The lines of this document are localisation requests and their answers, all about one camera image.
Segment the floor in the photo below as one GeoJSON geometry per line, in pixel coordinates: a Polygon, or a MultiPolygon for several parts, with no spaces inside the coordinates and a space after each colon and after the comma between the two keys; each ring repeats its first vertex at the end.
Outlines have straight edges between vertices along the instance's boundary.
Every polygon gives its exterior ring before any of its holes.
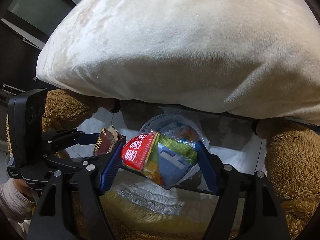
{"type": "MultiPolygon", "coordinates": [[[[181,110],[175,107],[156,106],[135,102],[123,102],[121,111],[112,114],[99,108],[91,119],[85,120],[79,131],[85,133],[101,132],[103,127],[113,125],[127,141],[139,135],[143,124],[155,115],[180,112],[194,121],[209,141],[208,150],[220,157],[239,172],[254,174],[264,169],[266,154],[265,141],[259,139],[251,130],[251,122],[216,114],[181,110]]],[[[75,145],[67,149],[72,158],[92,156],[94,145],[75,145]]],[[[194,167],[178,184],[179,187],[194,191],[207,190],[198,167],[194,167]]]]}

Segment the red packaging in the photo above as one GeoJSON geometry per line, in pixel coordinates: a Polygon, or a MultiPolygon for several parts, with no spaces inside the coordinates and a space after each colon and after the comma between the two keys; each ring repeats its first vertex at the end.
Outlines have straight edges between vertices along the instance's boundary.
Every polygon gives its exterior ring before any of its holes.
{"type": "Polygon", "coordinates": [[[157,132],[151,131],[148,134],[132,138],[127,142],[121,152],[124,164],[137,171],[141,171],[148,160],[156,134],[157,132]]]}

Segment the brown fur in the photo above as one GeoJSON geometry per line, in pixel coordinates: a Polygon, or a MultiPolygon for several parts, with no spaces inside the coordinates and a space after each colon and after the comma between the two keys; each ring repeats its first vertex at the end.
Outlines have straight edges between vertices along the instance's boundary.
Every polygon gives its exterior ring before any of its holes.
{"type": "MultiPolygon", "coordinates": [[[[49,91],[42,130],[77,127],[97,111],[99,102],[103,104],[103,99],[79,95],[68,90],[49,91]]],[[[12,154],[9,132],[7,134],[9,151],[12,154]]],[[[265,164],[268,178],[282,200],[290,235],[294,239],[308,223],[320,202],[320,137],[305,127],[280,121],[270,134],[266,148],[265,164]]],[[[66,152],[60,152],[58,156],[68,157],[66,152]]],[[[77,194],[74,200],[79,233],[88,238],[77,194]]],[[[116,218],[109,218],[109,222],[117,239],[197,238],[182,235],[152,236],[129,228],[116,218]]]]}
{"type": "Polygon", "coordinates": [[[320,137],[292,122],[280,121],[271,132],[265,159],[268,179],[294,239],[320,202],[320,137]]]}

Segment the plastic bag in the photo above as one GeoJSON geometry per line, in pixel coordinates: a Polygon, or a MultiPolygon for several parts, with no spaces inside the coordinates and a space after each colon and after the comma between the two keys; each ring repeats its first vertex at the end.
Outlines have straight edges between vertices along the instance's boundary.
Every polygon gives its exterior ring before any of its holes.
{"type": "Polygon", "coordinates": [[[122,150],[124,164],[170,189],[197,163],[197,153],[186,144],[155,131],[131,139],[122,150]]]}
{"type": "Polygon", "coordinates": [[[157,131],[168,138],[184,143],[194,148],[197,141],[207,145],[207,139],[202,135],[199,126],[180,113],[160,114],[147,121],[140,129],[141,134],[157,131]]]}

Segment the metal screw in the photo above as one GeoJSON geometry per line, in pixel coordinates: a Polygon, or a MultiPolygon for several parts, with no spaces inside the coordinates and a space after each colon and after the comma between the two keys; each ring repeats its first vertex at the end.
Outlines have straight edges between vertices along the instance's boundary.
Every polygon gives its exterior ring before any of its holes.
{"type": "Polygon", "coordinates": [[[93,164],[89,164],[86,169],[87,171],[93,171],[96,168],[96,166],[94,166],[93,164]]]}
{"type": "Polygon", "coordinates": [[[231,166],[230,164],[224,165],[223,168],[224,168],[226,171],[231,171],[231,170],[232,170],[232,166],[231,166]]]}
{"type": "Polygon", "coordinates": [[[258,172],[257,172],[257,176],[258,176],[259,178],[263,178],[263,177],[264,177],[264,173],[263,173],[262,171],[258,171],[258,172]]]}
{"type": "Polygon", "coordinates": [[[54,175],[55,177],[59,177],[61,174],[62,174],[62,172],[61,172],[60,170],[57,170],[57,171],[54,172],[53,175],[54,175]]]}

